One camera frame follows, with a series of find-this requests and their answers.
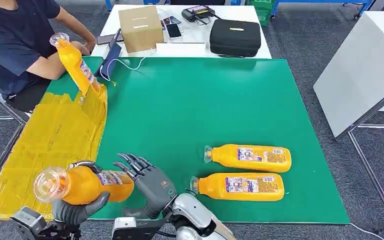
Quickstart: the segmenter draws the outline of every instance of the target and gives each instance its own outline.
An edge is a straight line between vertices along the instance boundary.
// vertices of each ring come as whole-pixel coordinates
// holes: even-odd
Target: product label
[[[122,185],[122,176],[124,176],[122,171],[101,171],[97,174],[102,185]]]
[[[257,177],[226,177],[228,193],[277,193],[279,186],[274,176]]]
[[[263,153],[264,161],[267,163],[286,163],[286,154],[282,149],[273,149],[273,151],[265,151]]]
[[[263,158],[257,154],[251,148],[238,147],[237,148],[237,159],[239,161],[256,161],[262,162]]]
[[[239,161],[255,161],[266,163],[286,163],[285,151],[281,148],[274,148],[270,151],[254,151],[252,148],[238,147],[237,159]]]
[[[81,61],[80,69],[83,72],[83,74],[86,76],[90,84],[96,81],[96,77],[92,74],[91,69],[88,67],[88,65],[86,65],[85,61],[83,60]]]

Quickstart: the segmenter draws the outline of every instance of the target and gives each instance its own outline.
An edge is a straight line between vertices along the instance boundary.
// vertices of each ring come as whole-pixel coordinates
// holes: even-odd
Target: yellow plastic bag
[[[36,199],[36,175],[51,166],[67,168],[95,161],[107,120],[107,88],[81,92],[74,101],[68,94],[45,93],[12,148],[0,172],[0,220],[28,206],[51,220],[51,205]]]

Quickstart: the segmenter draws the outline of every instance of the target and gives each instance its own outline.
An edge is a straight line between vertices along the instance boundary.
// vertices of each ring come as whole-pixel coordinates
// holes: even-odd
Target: plastic bottle
[[[69,36],[63,32],[55,33],[50,37],[49,42],[56,47],[61,63],[83,96],[86,96],[89,85],[92,85],[93,89],[99,92],[100,84],[97,78],[83,61],[82,53],[70,43]]]
[[[34,194],[44,203],[63,199],[72,205],[93,202],[108,191],[109,202],[122,202],[133,191],[133,180],[123,171],[94,173],[87,166],[77,166],[67,171],[60,167],[49,167],[34,181]]]
[[[284,147],[226,144],[205,146],[204,162],[226,167],[284,173],[291,168],[291,152]]]
[[[213,199],[237,201],[278,201],[284,197],[284,184],[276,173],[214,173],[192,177],[190,189]]]

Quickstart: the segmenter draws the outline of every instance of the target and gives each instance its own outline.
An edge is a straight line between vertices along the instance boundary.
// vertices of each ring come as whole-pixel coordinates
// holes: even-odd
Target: smartphone
[[[97,36],[96,37],[96,45],[109,44],[111,42],[111,40],[113,40],[114,35],[115,34],[105,35],[105,36]],[[123,42],[123,41],[124,41],[123,35],[120,33],[118,35],[118,38],[117,38],[116,42],[118,43],[118,42]]]
[[[182,34],[179,30],[179,27],[176,23],[167,24],[167,25],[165,25],[165,27],[167,28],[168,37],[170,39],[178,39],[182,36]]]

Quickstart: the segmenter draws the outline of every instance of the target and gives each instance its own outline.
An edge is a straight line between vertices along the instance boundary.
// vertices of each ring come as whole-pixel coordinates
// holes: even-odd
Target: orange liquid
[[[291,168],[291,153],[284,147],[226,144],[207,155],[213,162],[239,169],[284,173]]]
[[[104,191],[110,193],[109,202],[119,203],[130,196],[135,186],[133,180],[122,171],[104,170],[98,176],[87,166],[77,166],[69,169],[67,175],[68,190],[62,199],[72,205],[93,202]],[[114,176],[122,184],[115,183]]]
[[[99,92],[100,84],[96,81],[96,78],[93,75],[88,76],[85,74],[85,71],[90,74],[92,73],[83,61],[82,53],[68,41],[59,39],[58,43],[61,46],[57,48],[59,59],[75,84],[77,84],[77,87],[80,89],[83,96],[86,96],[89,85],[92,85],[92,88]]]
[[[237,201],[278,201],[285,190],[276,173],[214,173],[200,178],[195,187],[213,199]]]

